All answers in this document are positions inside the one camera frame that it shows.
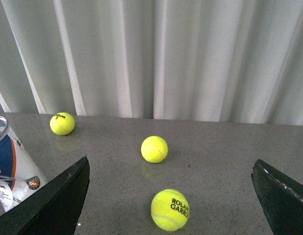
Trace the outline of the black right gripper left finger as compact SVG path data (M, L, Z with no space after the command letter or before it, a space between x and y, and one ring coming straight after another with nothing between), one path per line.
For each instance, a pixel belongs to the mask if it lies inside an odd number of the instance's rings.
M90 182L82 157L21 204L0 216L0 235L73 235Z

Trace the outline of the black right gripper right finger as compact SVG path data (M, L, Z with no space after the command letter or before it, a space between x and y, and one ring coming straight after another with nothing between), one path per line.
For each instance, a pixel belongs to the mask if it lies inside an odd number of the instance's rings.
M303 185L261 159L251 178L273 234L303 235Z

